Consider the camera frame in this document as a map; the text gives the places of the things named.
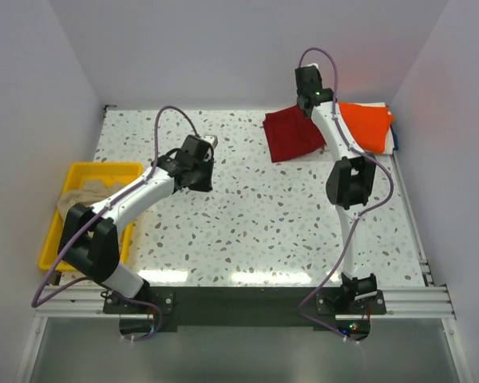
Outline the dark red t shirt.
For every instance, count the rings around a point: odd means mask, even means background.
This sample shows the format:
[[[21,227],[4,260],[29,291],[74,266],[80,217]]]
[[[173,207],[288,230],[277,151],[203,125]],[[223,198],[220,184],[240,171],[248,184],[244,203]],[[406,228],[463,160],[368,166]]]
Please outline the dark red t shirt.
[[[293,160],[326,145],[319,129],[297,105],[267,113],[263,130],[272,163]]]

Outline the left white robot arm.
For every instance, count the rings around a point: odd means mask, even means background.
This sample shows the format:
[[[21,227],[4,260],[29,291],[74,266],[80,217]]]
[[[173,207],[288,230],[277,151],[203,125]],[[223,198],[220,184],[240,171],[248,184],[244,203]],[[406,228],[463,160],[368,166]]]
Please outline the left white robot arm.
[[[148,283],[121,260],[119,242],[125,228],[152,205],[181,189],[212,190],[213,135],[189,135],[152,162],[132,183],[107,199],[85,207],[80,203],[67,213],[59,243],[61,260],[85,277],[121,295],[132,313],[149,304]]]

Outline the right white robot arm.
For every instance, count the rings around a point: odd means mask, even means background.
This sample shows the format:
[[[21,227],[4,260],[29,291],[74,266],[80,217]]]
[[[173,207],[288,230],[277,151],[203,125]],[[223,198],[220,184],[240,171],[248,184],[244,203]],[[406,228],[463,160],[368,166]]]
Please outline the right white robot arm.
[[[331,300],[336,310],[356,314],[376,295],[377,283],[362,242],[366,232],[359,226],[374,185],[376,165],[355,142],[340,115],[331,89],[325,89],[317,65],[295,70],[297,105],[322,134],[334,161],[326,181],[327,198],[337,211],[344,254],[341,286]]]

